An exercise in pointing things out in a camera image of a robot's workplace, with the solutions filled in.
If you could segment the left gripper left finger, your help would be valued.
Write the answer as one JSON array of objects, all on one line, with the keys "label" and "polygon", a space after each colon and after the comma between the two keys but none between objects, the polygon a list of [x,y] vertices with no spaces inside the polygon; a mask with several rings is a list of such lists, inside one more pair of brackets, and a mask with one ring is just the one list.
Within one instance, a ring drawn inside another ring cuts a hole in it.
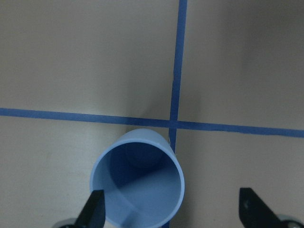
[{"label": "left gripper left finger", "polygon": [[103,190],[91,192],[75,221],[76,228],[103,228],[105,225],[105,195]]}]

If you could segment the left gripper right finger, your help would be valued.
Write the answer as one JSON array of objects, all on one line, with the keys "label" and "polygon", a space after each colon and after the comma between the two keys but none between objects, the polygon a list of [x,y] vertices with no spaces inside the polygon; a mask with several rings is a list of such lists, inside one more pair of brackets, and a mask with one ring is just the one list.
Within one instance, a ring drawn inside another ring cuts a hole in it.
[{"label": "left gripper right finger", "polygon": [[238,214],[245,228],[276,228],[281,223],[251,188],[240,188]]}]

